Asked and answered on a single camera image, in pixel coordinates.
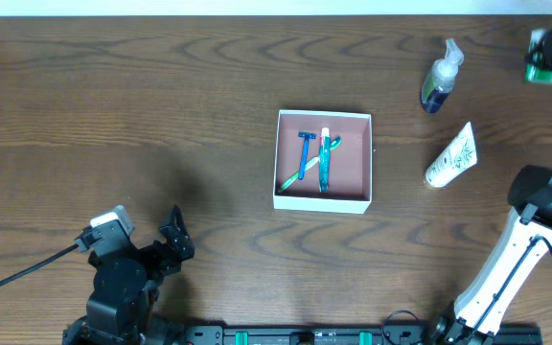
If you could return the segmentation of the green Dettol soap box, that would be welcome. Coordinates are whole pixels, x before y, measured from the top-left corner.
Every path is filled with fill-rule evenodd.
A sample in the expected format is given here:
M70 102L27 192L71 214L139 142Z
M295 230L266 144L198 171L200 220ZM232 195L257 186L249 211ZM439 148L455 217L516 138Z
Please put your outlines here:
M536 59L541 56L539 53L534 53L534 49L541 41L543 34L544 29L536 29L531 33L528 54L525 58L526 70L524 79L530 83L552 85L552 71L543 70L534 65Z

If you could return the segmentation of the blue disposable razor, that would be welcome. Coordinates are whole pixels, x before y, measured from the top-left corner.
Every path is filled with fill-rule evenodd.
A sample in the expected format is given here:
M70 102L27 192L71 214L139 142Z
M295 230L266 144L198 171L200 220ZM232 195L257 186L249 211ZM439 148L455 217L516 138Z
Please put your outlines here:
M303 180L305 177L306 164L308 163L308 152L310 148L310 141L316 138L315 133L300 131L298 136L303 139L303 146L300 156L300 164L298 170L298 179Z

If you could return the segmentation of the Colgate toothpaste tube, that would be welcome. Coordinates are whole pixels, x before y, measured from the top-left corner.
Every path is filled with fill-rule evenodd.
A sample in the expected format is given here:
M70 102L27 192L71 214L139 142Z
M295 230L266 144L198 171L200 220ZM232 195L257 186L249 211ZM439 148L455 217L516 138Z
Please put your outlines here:
M329 189L329 171L331 160L331 133L328 127L321 129L319 150L319 191L326 192Z

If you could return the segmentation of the green white toothbrush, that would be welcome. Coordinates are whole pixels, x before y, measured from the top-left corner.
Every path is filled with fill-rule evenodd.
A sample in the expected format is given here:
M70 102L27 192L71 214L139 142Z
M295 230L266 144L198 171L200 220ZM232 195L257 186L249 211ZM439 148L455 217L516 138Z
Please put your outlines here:
M331 141L330 150L336 150L341 144L341 139L339 137L333 139ZM305 165L305 171L308 171L313 166L317 165L319 163L319 156L314 156L312 159L310 159L306 165ZM280 187L278 188L277 192L282 193L284 190L286 190L290 185L292 185L296 180L298 180L298 172L296 172L294 175L290 176L287 180L285 180Z

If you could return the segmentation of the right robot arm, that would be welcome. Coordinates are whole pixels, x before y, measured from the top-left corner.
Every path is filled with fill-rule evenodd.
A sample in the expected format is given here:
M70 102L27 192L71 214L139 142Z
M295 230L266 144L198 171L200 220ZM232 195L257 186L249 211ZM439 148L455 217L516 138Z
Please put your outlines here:
M552 29L534 31L525 62L552 72ZM450 83L463 62L453 39L427 75ZM424 183L443 188L477 162L472 124L467 122L424 174ZM469 287L454 301L452 316L439 316L420 344L542 344L538 328L500 326L503 315L545 253L552 257L552 168L528 165L513 181L512 206L502 234Z

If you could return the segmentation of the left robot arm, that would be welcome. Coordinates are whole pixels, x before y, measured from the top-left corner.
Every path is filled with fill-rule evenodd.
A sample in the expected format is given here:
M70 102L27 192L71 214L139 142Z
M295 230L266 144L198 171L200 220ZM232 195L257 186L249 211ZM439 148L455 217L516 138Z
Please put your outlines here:
M195 255L181 210L173 206L159 227L163 242L138 248L131 241L134 230L125 207L118 205L92 218L75 238L80 251L90 253L96 274L86 315L63 331L63 345L184 342L182 325L152 314L164 279Z

